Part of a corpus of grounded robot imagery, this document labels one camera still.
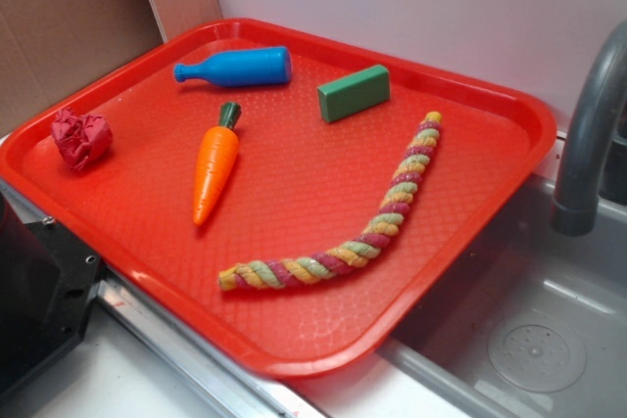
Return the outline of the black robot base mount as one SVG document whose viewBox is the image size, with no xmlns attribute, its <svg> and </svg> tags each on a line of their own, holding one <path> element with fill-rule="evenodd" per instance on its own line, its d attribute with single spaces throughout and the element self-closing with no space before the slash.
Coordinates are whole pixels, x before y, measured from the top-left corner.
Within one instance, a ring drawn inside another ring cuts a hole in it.
<svg viewBox="0 0 627 418">
<path fill-rule="evenodd" d="M 102 259 L 60 222 L 22 222 L 1 199 L 1 400 L 83 339 Z"/>
</svg>

